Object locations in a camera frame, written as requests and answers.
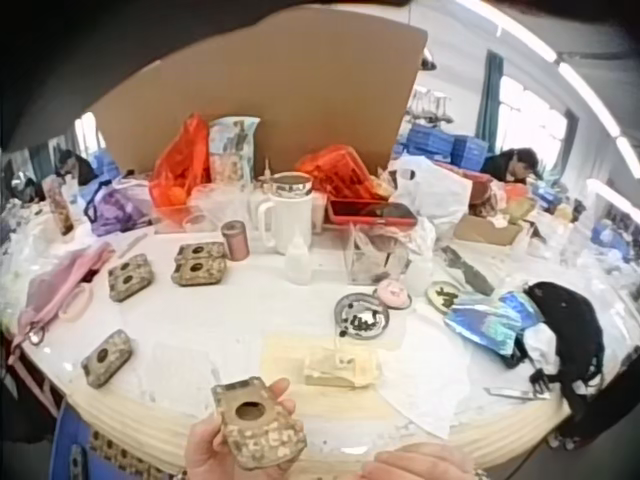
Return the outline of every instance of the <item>white paper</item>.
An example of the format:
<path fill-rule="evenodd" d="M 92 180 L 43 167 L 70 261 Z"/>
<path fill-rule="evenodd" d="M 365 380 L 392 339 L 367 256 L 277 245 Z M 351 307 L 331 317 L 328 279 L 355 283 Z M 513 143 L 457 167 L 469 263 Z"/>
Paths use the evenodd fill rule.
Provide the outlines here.
<path fill-rule="evenodd" d="M 207 352 L 156 343 L 146 372 L 149 400 L 203 417 L 213 410 L 213 369 Z"/>
<path fill-rule="evenodd" d="M 469 349 L 463 340 L 442 325 L 412 315 L 402 347 L 378 353 L 380 394 L 424 430 L 448 438 L 456 406 L 470 389 Z"/>

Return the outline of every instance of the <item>cardboard box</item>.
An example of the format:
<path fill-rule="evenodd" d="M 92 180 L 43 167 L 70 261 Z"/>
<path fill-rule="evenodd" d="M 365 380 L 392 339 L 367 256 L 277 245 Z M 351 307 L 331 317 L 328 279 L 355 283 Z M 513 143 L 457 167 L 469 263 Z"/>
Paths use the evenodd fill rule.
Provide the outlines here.
<path fill-rule="evenodd" d="M 467 242 L 490 243 L 506 247 L 513 244 L 522 229 L 522 225 L 511 224 L 504 228 L 496 228 L 489 220 L 465 215 L 456 225 L 453 236 Z"/>
<path fill-rule="evenodd" d="M 284 10 L 136 73 L 90 110 L 122 170 L 153 169 L 193 112 L 252 115 L 255 169 L 275 172 L 331 144 L 386 167 L 427 32 L 324 7 Z"/>

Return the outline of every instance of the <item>hand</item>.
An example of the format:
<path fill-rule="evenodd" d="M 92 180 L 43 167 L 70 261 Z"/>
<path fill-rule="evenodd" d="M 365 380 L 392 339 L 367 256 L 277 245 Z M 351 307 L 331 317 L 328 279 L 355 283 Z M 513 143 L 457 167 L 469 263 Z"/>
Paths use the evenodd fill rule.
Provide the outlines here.
<path fill-rule="evenodd" d="M 291 383 L 286 378 L 269 386 L 276 398 L 282 397 Z M 296 404 L 291 399 L 279 400 L 293 415 Z M 189 480 L 280 480 L 295 461 L 247 472 L 236 465 L 236 460 L 222 434 L 222 418 L 211 415 L 191 427 L 187 439 L 185 462 Z"/>
<path fill-rule="evenodd" d="M 473 462 L 460 450 L 435 443 L 415 443 L 380 452 L 363 465 L 361 480 L 475 480 Z"/>

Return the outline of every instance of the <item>glue bottle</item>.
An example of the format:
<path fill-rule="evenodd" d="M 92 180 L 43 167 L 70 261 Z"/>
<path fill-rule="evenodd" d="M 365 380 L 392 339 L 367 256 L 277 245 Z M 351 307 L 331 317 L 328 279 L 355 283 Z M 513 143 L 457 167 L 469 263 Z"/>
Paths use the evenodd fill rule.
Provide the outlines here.
<path fill-rule="evenodd" d="M 295 285 L 311 283 L 311 254 L 297 229 L 284 257 L 284 271 L 287 280 Z"/>

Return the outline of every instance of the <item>fluorescent light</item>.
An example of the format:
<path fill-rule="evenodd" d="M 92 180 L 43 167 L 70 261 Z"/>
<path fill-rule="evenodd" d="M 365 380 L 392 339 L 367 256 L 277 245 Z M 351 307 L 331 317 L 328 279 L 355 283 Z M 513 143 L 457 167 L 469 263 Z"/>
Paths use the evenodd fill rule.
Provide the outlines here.
<path fill-rule="evenodd" d="M 605 107 L 602 100 L 595 94 L 587 82 L 585 82 L 578 73 L 566 63 L 558 65 L 560 74 L 569 82 L 573 88 L 584 98 L 585 102 L 589 104 L 596 116 L 600 119 L 604 128 L 607 129 L 609 135 L 613 138 L 620 136 L 620 126 L 616 122 L 615 118 L 609 112 L 609 109 Z"/>
<path fill-rule="evenodd" d="M 491 5 L 488 5 L 480 0 L 457 0 L 458 3 L 464 5 L 470 10 L 473 10 L 478 15 L 483 16 L 487 20 L 492 21 L 498 27 L 503 28 L 507 32 L 511 33 L 521 42 L 529 46 L 532 50 L 538 53 L 542 58 L 548 62 L 555 62 L 558 55 L 556 52 L 543 42 L 539 37 L 534 35 L 530 30 L 526 29 L 513 18 L 505 15 L 500 10 Z"/>
<path fill-rule="evenodd" d="M 616 138 L 616 144 L 618 145 L 620 153 L 622 154 L 625 162 L 627 162 L 629 170 L 631 170 L 633 176 L 636 178 L 640 178 L 640 160 L 638 160 L 638 156 L 629 143 L 627 137 Z"/>
<path fill-rule="evenodd" d="M 631 202 L 620 195 L 618 192 L 614 191 L 613 189 L 602 183 L 600 180 L 596 180 L 595 178 L 590 178 L 589 180 L 587 180 L 587 188 L 590 192 L 597 193 L 623 212 L 628 213 L 634 222 L 640 224 L 640 210 L 631 205 Z"/>

